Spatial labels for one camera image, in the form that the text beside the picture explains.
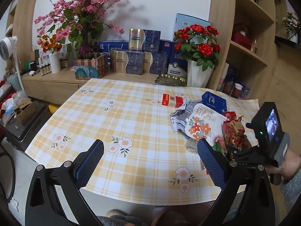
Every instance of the pink flower arrangement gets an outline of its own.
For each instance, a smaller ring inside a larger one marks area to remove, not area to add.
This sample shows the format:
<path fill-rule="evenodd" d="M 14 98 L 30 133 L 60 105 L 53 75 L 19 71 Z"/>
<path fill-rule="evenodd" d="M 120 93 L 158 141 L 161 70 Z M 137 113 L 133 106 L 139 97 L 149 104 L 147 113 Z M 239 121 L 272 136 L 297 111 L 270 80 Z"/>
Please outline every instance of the pink flower arrangement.
<path fill-rule="evenodd" d="M 90 46 L 103 31 L 103 26 L 113 28 L 114 31 L 124 34 L 124 29 L 119 26 L 107 25 L 102 22 L 102 18 L 109 7 L 120 0 L 58 0 L 53 5 L 53 11 L 45 16 L 39 16 L 34 20 L 35 24 L 41 22 L 42 26 L 37 30 L 39 36 L 45 34 L 47 26 L 52 25 L 48 32 L 52 32 L 56 26 L 57 40 L 64 42 L 64 38 L 69 36 L 72 46 L 79 50 L 82 46 Z"/>

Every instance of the drawer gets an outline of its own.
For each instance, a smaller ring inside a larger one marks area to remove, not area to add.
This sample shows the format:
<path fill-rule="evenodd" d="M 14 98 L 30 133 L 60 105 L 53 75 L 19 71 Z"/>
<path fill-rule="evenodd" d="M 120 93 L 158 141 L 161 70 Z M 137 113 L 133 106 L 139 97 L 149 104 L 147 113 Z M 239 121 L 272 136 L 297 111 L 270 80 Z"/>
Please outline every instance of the drawer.
<path fill-rule="evenodd" d="M 30 97 L 62 105 L 78 89 L 78 84 L 23 81 L 26 94 Z"/>

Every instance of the human hand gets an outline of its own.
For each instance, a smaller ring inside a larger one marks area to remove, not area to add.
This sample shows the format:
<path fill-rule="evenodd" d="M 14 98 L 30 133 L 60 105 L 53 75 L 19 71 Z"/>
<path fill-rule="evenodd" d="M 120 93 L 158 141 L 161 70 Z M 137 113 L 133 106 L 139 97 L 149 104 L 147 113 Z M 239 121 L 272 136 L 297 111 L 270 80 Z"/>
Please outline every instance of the human hand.
<path fill-rule="evenodd" d="M 301 168 L 301 157 L 288 149 L 284 158 L 284 162 L 280 167 L 265 165 L 267 174 L 281 174 L 286 181 L 290 181 Z"/>

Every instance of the blue gripper pad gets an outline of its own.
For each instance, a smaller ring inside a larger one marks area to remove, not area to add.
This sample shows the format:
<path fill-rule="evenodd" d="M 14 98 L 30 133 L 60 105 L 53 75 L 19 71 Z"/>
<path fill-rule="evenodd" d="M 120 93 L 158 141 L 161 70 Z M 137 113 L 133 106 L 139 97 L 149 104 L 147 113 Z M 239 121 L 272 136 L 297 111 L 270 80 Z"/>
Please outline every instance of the blue gripper pad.
<path fill-rule="evenodd" d="M 215 157 L 214 152 L 217 151 L 214 151 L 205 139 L 199 140 L 198 154 L 204 163 L 204 166 L 208 170 L 214 185 L 223 190 L 226 186 L 226 173 Z"/>
<path fill-rule="evenodd" d="M 80 153 L 75 159 L 78 164 L 75 167 L 74 177 L 78 189 L 87 185 L 103 153 L 103 142 L 96 140 L 88 151 Z"/>

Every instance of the white vase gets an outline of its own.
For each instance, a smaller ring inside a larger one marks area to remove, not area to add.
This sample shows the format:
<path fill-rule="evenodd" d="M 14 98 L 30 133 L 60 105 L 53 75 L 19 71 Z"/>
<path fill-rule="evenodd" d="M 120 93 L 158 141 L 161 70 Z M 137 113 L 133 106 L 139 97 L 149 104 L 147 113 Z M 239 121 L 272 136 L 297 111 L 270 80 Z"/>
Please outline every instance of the white vase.
<path fill-rule="evenodd" d="M 187 86 L 205 88 L 210 79 L 212 71 L 213 69 L 210 67 L 203 71 L 202 66 L 197 66 L 195 61 L 189 60 Z"/>
<path fill-rule="evenodd" d="M 60 59 L 58 57 L 58 52 L 53 53 L 49 56 L 51 71 L 53 74 L 59 73 L 61 71 Z"/>
<path fill-rule="evenodd" d="M 290 38 L 290 41 L 293 41 L 295 43 L 298 43 L 298 34 L 295 34 L 293 31 L 290 31 L 288 33 L 288 38 Z"/>

